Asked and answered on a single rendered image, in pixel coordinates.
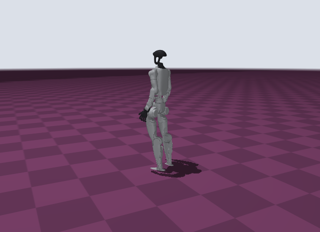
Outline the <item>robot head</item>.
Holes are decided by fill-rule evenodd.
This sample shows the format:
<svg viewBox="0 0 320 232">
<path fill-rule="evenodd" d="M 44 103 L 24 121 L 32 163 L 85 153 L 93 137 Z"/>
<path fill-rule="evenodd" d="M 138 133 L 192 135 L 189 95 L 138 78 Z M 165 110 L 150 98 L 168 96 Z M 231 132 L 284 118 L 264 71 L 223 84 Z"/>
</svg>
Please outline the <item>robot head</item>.
<svg viewBox="0 0 320 232">
<path fill-rule="evenodd" d="M 166 69 L 163 63 L 160 62 L 160 59 L 167 56 L 166 52 L 163 50 L 157 50 L 153 53 L 153 56 L 154 56 L 154 63 L 158 66 L 158 68 Z M 158 57 L 157 62 L 156 62 L 156 57 Z"/>
</svg>

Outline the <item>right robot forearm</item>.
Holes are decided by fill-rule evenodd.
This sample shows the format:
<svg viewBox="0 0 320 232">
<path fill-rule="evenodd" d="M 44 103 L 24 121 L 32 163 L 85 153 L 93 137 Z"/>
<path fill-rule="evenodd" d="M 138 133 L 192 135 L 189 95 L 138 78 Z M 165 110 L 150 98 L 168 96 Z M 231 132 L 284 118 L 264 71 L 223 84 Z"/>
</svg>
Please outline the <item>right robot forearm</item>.
<svg viewBox="0 0 320 232">
<path fill-rule="evenodd" d="M 167 94 L 163 96 L 163 102 L 164 102 L 164 103 L 167 102 L 170 93 L 171 93 L 171 91 L 167 92 Z"/>
</svg>

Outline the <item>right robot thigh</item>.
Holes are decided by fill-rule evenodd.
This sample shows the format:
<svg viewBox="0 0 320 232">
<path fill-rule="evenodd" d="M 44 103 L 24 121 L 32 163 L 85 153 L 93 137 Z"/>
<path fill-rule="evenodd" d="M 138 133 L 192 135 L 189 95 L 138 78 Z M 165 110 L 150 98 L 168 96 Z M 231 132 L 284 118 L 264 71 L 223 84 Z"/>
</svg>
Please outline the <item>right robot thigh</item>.
<svg viewBox="0 0 320 232">
<path fill-rule="evenodd" d="M 172 137 L 168 133 L 168 119 L 165 115 L 168 115 L 169 113 L 169 108 L 165 107 L 165 111 L 157 115 L 157 121 L 158 121 L 158 126 L 160 133 L 162 135 L 162 139 L 164 142 L 170 142 Z"/>
</svg>

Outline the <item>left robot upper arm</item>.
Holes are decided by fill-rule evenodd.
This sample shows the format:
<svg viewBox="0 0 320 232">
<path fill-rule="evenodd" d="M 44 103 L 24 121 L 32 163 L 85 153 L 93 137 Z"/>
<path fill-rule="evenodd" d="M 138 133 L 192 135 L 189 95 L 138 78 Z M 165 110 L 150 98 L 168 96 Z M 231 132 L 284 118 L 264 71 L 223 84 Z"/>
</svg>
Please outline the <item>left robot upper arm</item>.
<svg viewBox="0 0 320 232">
<path fill-rule="evenodd" d="M 150 82 L 151 82 L 151 85 L 152 85 L 152 88 L 155 89 L 155 95 L 158 94 L 158 82 L 157 82 L 157 75 L 158 75 L 158 72 L 157 72 L 157 69 L 153 69 L 153 70 L 150 70 L 148 72 L 148 75 L 150 77 Z"/>
</svg>

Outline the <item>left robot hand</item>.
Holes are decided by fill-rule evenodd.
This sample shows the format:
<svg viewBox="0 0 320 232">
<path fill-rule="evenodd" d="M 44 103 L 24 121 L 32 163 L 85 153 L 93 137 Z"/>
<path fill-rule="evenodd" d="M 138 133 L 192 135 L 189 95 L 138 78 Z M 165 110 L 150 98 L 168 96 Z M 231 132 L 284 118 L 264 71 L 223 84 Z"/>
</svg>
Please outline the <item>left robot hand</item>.
<svg viewBox="0 0 320 232">
<path fill-rule="evenodd" d="M 140 115 L 139 119 L 140 119 L 141 121 L 146 122 L 146 118 L 147 118 L 147 116 L 148 116 L 148 112 L 150 111 L 150 109 L 151 109 L 151 108 L 149 108 L 148 111 L 147 111 L 147 110 L 145 110 L 145 108 L 144 108 L 143 111 L 138 114 L 138 115 Z"/>
</svg>

